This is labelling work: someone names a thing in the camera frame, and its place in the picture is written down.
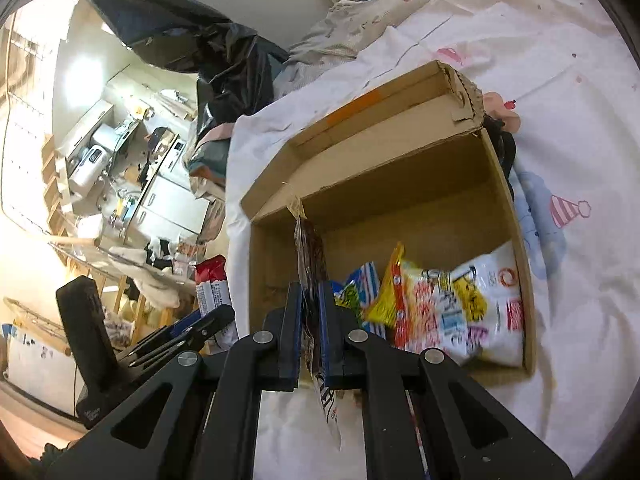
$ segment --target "white drawer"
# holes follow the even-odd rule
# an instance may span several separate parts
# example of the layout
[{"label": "white drawer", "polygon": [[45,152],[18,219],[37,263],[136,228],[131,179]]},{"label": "white drawer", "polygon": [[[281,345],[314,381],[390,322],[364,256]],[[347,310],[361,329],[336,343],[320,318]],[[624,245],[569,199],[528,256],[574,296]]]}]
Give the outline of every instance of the white drawer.
[{"label": "white drawer", "polygon": [[142,206],[194,233],[202,230],[209,201],[196,198],[191,191],[156,176]]},{"label": "white drawer", "polygon": [[139,232],[147,240],[157,237],[176,242],[178,237],[182,237],[184,241],[195,243],[198,238],[197,233],[169,222],[166,218],[162,218],[144,207],[138,208],[131,219],[130,229]]}]

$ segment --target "white bedsheet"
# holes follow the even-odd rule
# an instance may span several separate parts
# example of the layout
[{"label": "white bedsheet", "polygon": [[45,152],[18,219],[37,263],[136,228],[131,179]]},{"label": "white bedsheet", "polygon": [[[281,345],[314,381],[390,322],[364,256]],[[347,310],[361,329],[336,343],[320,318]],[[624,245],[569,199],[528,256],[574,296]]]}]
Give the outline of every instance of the white bedsheet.
[{"label": "white bedsheet", "polygon": [[[533,274],[538,363],[531,380],[491,391],[576,474],[640,376],[640,73],[597,0],[434,0],[357,60],[240,118],[227,187],[238,330],[248,332],[250,235],[239,201],[251,183],[302,128],[435,57],[483,91],[516,99],[511,181]],[[319,410],[308,390],[264,395],[257,479],[366,476],[353,403],[340,404],[340,451]]]}]

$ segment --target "chip bag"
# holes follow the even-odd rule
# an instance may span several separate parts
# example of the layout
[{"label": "chip bag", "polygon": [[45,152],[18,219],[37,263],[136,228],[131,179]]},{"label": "chip bag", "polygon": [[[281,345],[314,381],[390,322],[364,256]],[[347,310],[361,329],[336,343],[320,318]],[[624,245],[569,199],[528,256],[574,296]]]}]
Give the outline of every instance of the chip bag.
[{"label": "chip bag", "polygon": [[364,317],[395,329],[396,348],[440,348],[458,364],[479,357],[522,366],[524,316],[511,242],[451,272],[421,269],[398,244]]},{"label": "chip bag", "polygon": [[287,208],[296,219],[294,240],[298,252],[298,278],[302,287],[304,310],[302,346],[306,368],[311,373],[314,390],[324,412],[324,420],[338,449],[342,438],[338,427],[338,404],[336,393],[324,381],[320,348],[321,321],[318,285],[327,280],[322,238],[313,224],[306,218],[302,201],[294,197]]},{"label": "chip bag", "polygon": [[354,270],[344,284],[332,282],[332,288],[336,305],[350,308],[362,329],[386,338],[384,324],[364,319],[364,311],[377,298],[380,290],[380,280],[373,262]]}]

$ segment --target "cardboard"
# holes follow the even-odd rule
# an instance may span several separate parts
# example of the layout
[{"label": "cardboard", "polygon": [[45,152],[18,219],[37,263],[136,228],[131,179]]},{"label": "cardboard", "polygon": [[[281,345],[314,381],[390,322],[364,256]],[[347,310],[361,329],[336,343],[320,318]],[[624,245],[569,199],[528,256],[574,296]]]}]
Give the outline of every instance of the cardboard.
[{"label": "cardboard", "polygon": [[483,118],[475,85],[435,61],[290,139],[242,199],[252,218],[251,330],[284,305],[287,285],[298,280],[294,218],[286,208],[296,195],[337,281],[367,261],[382,277],[398,241],[421,267],[453,269],[511,240],[525,316],[524,368],[478,361],[469,367],[485,384],[533,374],[529,264]]}]

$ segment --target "appliance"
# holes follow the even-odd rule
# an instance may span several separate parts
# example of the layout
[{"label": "appliance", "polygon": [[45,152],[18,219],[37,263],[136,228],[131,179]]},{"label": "appliance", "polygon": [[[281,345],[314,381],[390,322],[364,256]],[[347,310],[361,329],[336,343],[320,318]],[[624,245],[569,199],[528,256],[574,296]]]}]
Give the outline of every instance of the appliance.
[{"label": "appliance", "polygon": [[122,135],[118,130],[112,128],[108,124],[101,124],[94,132],[94,136],[91,140],[94,144],[100,144],[100,146],[105,148],[109,154],[112,155],[121,136]]},{"label": "appliance", "polygon": [[102,146],[92,146],[71,174],[69,189],[72,193],[85,198],[109,160],[110,154]]},{"label": "appliance", "polygon": [[182,163],[182,155],[186,144],[187,143],[180,138],[175,139],[174,145],[164,158],[159,171],[163,178],[188,191],[191,191],[189,173],[187,173],[187,169]]}]

